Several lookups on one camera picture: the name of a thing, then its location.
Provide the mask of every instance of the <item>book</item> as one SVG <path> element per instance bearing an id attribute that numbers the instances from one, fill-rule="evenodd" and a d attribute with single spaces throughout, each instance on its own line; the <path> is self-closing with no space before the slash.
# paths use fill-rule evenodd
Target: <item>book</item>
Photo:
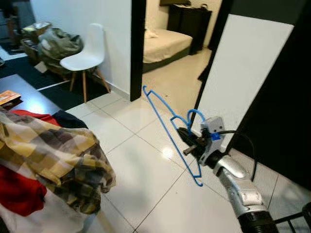
<path id="1" fill-rule="evenodd" d="M 19 93 L 16 93 L 16 92 L 10 91 L 10 90 L 2 92 L 0 94 L 0 106 L 7 103 L 7 102 L 15 100 L 15 99 L 19 98 L 20 96 L 21 95 Z"/>

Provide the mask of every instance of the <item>wooden chair leg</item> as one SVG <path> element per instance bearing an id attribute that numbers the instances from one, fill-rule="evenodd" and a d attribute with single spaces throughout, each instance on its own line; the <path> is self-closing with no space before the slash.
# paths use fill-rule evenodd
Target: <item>wooden chair leg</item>
<path id="1" fill-rule="evenodd" d="M 72 91 L 72 88 L 73 88 L 73 84 L 74 84 L 74 81 L 76 80 L 76 75 L 77 75 L 77 72 L 73 72 L 72 73 L 72 79 L 71 79 L 71 84 L 70 84 L 70 91 Z"/>
<path id="2" fill-rule="evenodd" d="M 84 96 L 84 103 L 86 103 L 86 71 L 83 70 L 83 96 Z"/>
<path id="3" fill-rule="evenodd" d="M 108 93 L 110 93 L 109 86 L 108 86 L 108 84 L 106 83 L 103 74 L 100 72 L 100 70 L 99 70 L 98 68 L 96 69 L 96 73 L 99 75 L 99 77 L 101 77 L 101 79 L 102 79 L 102 81 L 103 81 L 103 84 L 105 85 L 105 87 L 106 87 Z"/>

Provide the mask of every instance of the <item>white wall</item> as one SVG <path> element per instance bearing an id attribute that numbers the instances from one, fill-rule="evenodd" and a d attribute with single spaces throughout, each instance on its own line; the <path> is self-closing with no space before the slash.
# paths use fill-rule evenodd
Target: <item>white wall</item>
<path id="1" fill-rule="evenodd" d="M 209 20 L 205 40 L 204 40 L 204 45 L 207 46 L 209 44 L 210 38 L 212 36 L 216 19 L 219 13 L 219 8 L 222 3 L 222 0 L 191 0 L 192 7 L 201 7 L 202 4 L 207 4 L 208 5 L 208 10 L 212 11 L 212 15 Z"/>
<path id="2" fill-rule="evenodd" d="M 167 28 L 169 7 L 159 5 L 160 0 L 147 0 L 146 25 L 150 29 Z"/>
<path id="3" fill-rule="evenodd" d="M 90 23 L 100 23 L 106 38 L 106 80 L 130 93 L 131 0 L 31 0 L 36 21 L 49 21 L 65 32 L 86 37 Z"/>
<path id="4" fill-rule="evenodd" d="M 199 110 L 236 130 L 282 50 L 293 25 L 229 15 Z M 196 117 L 194 129 L 199 130 Z M 227 135 L 223 147 L 231 139 Z"/>

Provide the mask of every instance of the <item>white mattress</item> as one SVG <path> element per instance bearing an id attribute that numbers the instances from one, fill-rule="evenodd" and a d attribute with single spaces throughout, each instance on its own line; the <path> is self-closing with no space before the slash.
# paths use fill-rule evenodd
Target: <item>white mattress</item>
<path id="1" fill-rule="evenodd" d="M 189 47 L 192 37 L 164 29 L 155 29 L 158 38 L 145 39 L 144 63 L 160 62 Z"/>

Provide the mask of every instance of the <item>red cloth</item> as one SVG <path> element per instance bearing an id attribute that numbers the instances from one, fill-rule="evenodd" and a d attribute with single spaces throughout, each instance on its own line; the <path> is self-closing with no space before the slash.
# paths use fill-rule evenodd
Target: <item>red cloth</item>
<path id="1" fill-rule="evenodd" d="M 0 203 L 22 216 L 43 209 L 46 187 L 0 165 Z"/>
<path id="2" fill-rule="evenodd" d="M 15 113 L 19 116 L 23 116 L 23 115 L 31 116 L 31 117 L 43 120 L 45 122 L 51 123 L 53 125 L 60 126 L 57 123 L 57 121 L 49 114 L 37 114 L 37 113 L 28 112 L 26 110 L 12 110 L 11 113 Z"/>

